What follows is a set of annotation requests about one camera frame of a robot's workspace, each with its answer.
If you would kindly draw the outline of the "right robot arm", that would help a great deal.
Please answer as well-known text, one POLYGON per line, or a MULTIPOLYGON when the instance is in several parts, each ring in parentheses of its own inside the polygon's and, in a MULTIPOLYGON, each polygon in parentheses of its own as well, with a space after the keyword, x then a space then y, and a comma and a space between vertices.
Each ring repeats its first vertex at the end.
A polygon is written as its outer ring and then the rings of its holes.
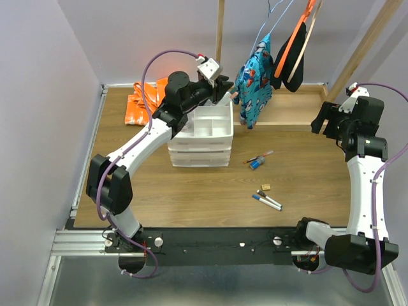
POLYGON ((374 275, 398 257, 384 220, 383 177, 388 143, 376 135, 384 110, 380 99, 349 98, 342 105, 325 101, 311 123, 313 133, 337 142, 345 155, 351 183, 350 216, 341 235, 329 224, 304 217, 293 234, 297 248, 316 245, 328 265, 374 275))

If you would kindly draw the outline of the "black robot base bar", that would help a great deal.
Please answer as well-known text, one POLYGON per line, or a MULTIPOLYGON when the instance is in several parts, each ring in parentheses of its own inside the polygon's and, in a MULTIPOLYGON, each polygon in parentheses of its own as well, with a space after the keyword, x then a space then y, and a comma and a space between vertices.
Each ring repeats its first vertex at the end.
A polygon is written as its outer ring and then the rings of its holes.
POLYGON ((109 233, 105 251, 149 266, 296 265, 316 270, 324 265, 323 250, 299 241, 294 227, 145 227, 133 239, 138 245, 109 233))

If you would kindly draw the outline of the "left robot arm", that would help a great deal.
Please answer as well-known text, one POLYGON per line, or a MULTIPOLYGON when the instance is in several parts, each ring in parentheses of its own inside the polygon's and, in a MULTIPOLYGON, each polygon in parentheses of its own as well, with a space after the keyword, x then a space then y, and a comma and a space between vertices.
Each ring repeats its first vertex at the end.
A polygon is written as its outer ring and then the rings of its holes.
POLYGON ((108 219, 120 233, 119 243, 126 251, 136 251, 142 242, 137 233, 141 225, 129 207, 132 176, 151 154, 182 130, 188 113, 207 101, 220 102, 232 86, 233 82, 223 75, 210 84, 204 78, 192 82, 183 71, 172 73, 151 123, 108 156, 97 154, 91 159, 86 195, 96 204, 100 218, 108 219))

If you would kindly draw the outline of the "black capped white marker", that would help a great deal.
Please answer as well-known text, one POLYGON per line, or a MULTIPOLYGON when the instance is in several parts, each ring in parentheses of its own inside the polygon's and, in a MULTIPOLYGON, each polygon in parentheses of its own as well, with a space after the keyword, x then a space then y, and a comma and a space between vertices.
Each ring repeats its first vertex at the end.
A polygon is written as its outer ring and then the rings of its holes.
POLYGON ((278 203, 277 201, 275 201, 274 199, 272 199, 271 197, 267 196, 262 190, 257 190, 257 193, 264 197, 266 200, 268 200, 269 202, 277 205, 278 207, 282 207, 282 205, 280 203, 278 203))

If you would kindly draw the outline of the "blue capped white marker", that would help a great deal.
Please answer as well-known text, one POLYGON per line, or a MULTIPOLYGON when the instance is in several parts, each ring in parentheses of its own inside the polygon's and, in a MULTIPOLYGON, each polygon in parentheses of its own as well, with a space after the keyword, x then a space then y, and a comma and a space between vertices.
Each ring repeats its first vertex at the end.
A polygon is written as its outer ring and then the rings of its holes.
POLYGON ((274 209, 276 209, 276 210, 278 210, 278 211, 281 211, 281 210, 282 210, 282 207, 281 207, 281 206, 276 205, 276 204, 274 204, 274 203, 272 203, 272 202, 270 202, 270 201, 268 201, 268 200, 266 200, 266 199, 264 199, 264 198, 261 198, 261 197, 258 196, 258 195, 253 194, 252 197, 253 197, 255 200, 260 201, 261 203, 264 203, 265 205, 268 205, 269 207, 272 207, 272 208, 274 208, 274 209))

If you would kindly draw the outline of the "peach capped white marker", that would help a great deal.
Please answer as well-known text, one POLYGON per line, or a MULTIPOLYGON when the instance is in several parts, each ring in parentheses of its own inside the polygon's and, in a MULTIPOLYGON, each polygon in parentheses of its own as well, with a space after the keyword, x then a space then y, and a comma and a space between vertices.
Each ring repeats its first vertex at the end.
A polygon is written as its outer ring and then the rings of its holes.
POLYGON ((221 105, 221 106, 229 105, 229 103, 233 101, 233 99, 237 96, 237 94, 238 94, 237 92, 234 92, 234 93, 227 92, 222 97, 220 102, 218 102, 218 105, 221 105))

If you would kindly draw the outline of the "white plastic drawer organizer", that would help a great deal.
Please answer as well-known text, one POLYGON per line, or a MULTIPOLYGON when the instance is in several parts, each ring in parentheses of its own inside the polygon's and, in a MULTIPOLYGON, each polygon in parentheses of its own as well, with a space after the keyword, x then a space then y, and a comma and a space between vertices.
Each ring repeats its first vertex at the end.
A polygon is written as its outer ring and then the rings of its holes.
POLYGON ((187 114, 188 121, 168 142, 174 167, 227 167, 234 135, 233 103, 221 106, 206 102, 187 114))

